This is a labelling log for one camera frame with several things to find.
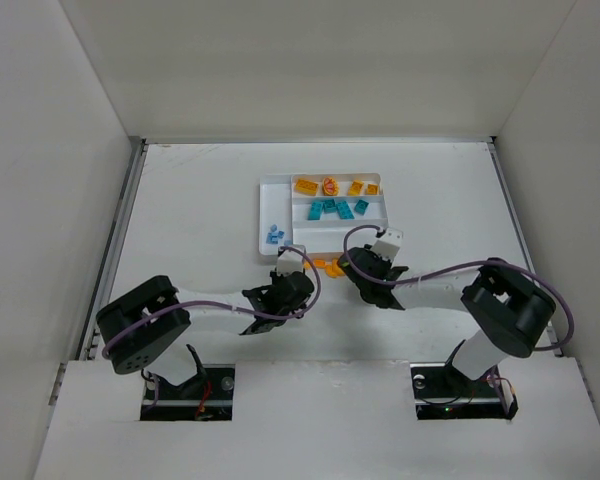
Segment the yellow rounded lego brick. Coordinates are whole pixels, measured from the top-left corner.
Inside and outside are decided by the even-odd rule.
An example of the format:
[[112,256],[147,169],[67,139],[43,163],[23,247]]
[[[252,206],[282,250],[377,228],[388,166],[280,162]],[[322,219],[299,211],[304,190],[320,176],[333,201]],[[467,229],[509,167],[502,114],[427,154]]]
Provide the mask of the yellow rounded lego brick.
[[364,183],[359,180],[354,180],[348,190],[349,196],[358,196],[361,194],[362,189],[364,187]]

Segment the teal rounded lego piece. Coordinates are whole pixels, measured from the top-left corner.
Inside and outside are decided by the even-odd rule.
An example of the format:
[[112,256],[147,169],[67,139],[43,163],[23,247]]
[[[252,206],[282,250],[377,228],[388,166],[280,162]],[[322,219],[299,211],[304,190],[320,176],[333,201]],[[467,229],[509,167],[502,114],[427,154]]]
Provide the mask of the teal rounded lego piece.
[[324,205],[322,201],[313,201],[310,205],[307,219],[309,221],[319,221],[322,216]]

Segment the teal square lego brick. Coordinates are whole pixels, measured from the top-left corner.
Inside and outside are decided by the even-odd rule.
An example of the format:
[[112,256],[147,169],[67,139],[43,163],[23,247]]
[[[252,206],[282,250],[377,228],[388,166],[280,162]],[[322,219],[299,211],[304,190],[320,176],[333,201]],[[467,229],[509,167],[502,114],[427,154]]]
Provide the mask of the teal square lego brick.
[[368,207],[369,207],[369,203],[366,200],[359,199],[355,204],[354,211],[357,214],[364,216],[366,214]]

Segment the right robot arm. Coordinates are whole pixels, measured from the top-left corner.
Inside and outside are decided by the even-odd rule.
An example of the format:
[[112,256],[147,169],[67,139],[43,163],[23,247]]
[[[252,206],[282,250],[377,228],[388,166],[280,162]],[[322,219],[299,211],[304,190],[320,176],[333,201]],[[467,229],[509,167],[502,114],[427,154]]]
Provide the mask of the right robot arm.
[[467,286],[458,277],[406,284],[407,269],[395,267],[369,245],[349,249],[339,268],[356,285],[362,300],[381,309],[418,308],[466,312],[478,325],[446,361],[448,375],[475,381],[509,358],[528,358],[556,311],[556,302],[523,272],[490,258]]

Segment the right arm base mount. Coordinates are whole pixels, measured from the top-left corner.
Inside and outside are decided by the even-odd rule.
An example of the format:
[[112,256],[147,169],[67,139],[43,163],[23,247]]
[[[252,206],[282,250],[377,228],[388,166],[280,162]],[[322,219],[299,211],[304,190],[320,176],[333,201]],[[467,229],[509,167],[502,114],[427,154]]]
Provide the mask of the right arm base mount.
[[497,366],[471,380],[443,363],[410,365],[418,420],[511,421],[519,403],[511,382]]

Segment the teal long lego brick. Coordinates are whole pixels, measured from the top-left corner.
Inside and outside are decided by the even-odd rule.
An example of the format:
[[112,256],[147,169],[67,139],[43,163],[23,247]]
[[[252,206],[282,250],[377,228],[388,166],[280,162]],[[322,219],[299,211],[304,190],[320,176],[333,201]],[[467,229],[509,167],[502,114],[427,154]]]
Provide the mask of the teal long lego brick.
[[345,201],[338,201],[336,203],[336,212],[341,220],[353,220],[355,218],[348,203]]

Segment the orange curved tube piece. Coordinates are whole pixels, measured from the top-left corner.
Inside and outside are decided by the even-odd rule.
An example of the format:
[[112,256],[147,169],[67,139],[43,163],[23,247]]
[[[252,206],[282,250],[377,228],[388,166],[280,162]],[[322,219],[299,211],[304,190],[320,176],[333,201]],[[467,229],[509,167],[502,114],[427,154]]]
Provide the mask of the orange curved tube piece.
[[329,277],[344,277],[345,272],[341,269],[337,259],[333,259],[330,264],[325,266],[325,272]]

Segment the teal small lego brick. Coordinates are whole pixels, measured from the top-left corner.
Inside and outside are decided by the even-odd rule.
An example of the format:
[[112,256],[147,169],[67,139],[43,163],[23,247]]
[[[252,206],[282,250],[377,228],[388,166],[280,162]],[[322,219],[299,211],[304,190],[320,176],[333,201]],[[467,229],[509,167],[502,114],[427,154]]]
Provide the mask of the teal small lego brick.
[[323,210],[325,213],[333,213],[337,210],[336,202],[334,199],[326,199],[323,202]]

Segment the yellow oval butterfly lego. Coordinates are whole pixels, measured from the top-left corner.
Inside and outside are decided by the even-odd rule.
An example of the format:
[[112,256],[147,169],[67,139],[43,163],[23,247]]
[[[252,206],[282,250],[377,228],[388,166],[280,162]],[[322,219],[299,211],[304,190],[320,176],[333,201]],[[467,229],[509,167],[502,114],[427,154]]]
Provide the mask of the yellow oval butterfly lego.
[[324,177],[322,180],[322,192],[325,196],[338,196],[339,184],[334,177]]

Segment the yellow long lego brick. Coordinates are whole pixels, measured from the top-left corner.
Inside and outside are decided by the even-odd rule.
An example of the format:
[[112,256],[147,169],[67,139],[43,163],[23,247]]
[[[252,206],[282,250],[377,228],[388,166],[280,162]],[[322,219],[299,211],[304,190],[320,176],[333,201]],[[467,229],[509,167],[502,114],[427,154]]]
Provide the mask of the yellow long lego brick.
[[307,196],[316,196],[319,190],[319,184],[304,178],[296,180],[294,191]]

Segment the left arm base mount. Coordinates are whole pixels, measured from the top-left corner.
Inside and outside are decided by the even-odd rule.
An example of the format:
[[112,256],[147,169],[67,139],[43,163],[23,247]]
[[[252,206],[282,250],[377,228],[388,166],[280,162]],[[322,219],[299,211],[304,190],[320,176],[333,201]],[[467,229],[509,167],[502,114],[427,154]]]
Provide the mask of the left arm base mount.
[[234,365],[204,364],[195,348],[186,345],[194,375],[179,385],[141,371],[145,382],[140,417],[145,422],[224,422],[233,417],[236,370]]

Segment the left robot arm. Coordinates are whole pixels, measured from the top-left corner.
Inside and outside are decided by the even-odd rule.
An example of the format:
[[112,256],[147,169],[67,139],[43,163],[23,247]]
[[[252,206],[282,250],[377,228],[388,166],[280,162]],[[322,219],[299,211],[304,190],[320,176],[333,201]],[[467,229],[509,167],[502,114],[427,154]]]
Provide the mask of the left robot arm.
[[322,293],[318,275],[272,272],[267,285],[231,294],[188,292],[183,300],[166,275],[157,275],[103,307],[96,323],[102,356],[118,375],[147,369],[187,329],[240,336],[268,333],[302,318]]

